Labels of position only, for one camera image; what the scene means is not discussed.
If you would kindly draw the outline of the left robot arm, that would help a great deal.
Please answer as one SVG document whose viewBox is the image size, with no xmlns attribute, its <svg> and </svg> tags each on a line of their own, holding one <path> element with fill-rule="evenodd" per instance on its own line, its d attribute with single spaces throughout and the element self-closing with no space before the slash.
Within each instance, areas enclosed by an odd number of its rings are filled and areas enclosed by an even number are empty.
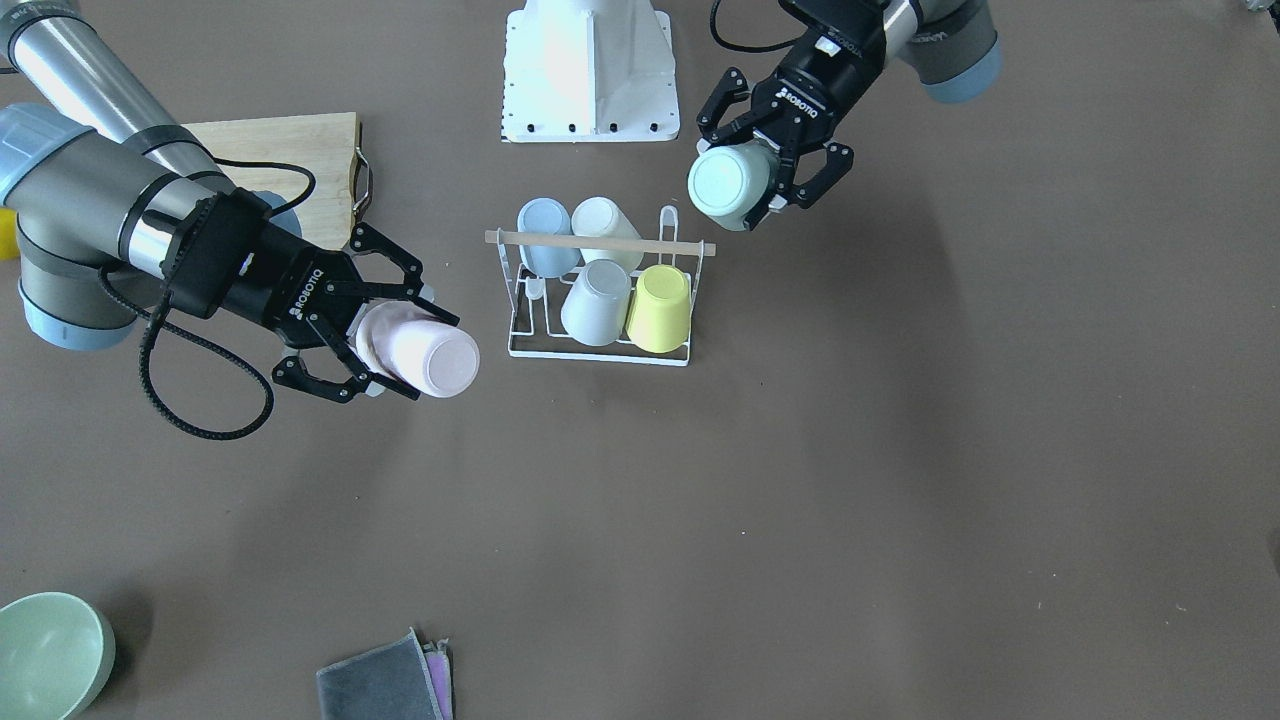
<svg viewBox="0 0 1280 720">
<path fill-rule="evenodd" d="M 751 231 L 787 206 L 809 208 L 851 169 L 838 124 L 895 59 L 937 102 L 983 94 L 1002 68 L 986 1 L 785 1 L 805 29 L 751 83 L 728 68 L 698 113 L 687 174 L 692 204 L 727 231 Z"/>
</svg>

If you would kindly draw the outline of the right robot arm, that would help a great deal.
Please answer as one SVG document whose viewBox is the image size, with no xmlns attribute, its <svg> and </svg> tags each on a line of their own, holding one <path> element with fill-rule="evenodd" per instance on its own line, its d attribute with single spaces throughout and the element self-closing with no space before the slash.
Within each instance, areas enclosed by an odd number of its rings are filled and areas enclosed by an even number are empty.
<svg viewBox="0 0 1280 720">
<path fill-rule="evenodd" d="M 438 307 L 421 261 L 366 224 L 339 250 L 273 206 L 165 111 L 73 1 L 5 1 L 3 54 L 44 95 L 3 109 L 3 205 L 15 211 L 32 329 L 68 348 L 123 340 L 131 311 L 87 281 L 122 269 L 159 281 L 172 309 L 227 310 L 291 355 L 273 379 L 344 404 L 384 388 L 449 398 L 480 356 Z"/>
</svg>

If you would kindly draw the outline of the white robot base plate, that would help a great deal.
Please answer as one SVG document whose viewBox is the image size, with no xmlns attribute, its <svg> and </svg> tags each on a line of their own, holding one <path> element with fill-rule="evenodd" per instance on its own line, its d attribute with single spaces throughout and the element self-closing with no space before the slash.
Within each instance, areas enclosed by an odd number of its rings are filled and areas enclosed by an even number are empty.
<svg viewBox="0 0 1280 720">
<path fill-rule="evenodd" d="M 678 137 L 671 18 L 649 1 L 527 1 L 507 15 L 503 67 L 506 142 Z"/>
</svg>

